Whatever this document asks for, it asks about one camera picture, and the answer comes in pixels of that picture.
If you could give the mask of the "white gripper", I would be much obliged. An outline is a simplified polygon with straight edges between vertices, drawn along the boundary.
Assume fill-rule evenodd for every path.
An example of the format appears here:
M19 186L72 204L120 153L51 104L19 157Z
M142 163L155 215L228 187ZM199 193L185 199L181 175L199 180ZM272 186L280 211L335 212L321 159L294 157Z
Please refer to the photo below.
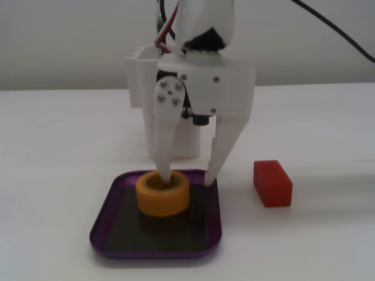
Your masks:
M177 77L163 77L155 85L153 159L156 168L162 181L169 184L173 142L186 88L194 114L217 115L205 175L205 186L209 187L250 120L255 68L220 54L196 52L166 54L160 59L158 68L176 73L178 78L186 78L181 82Z

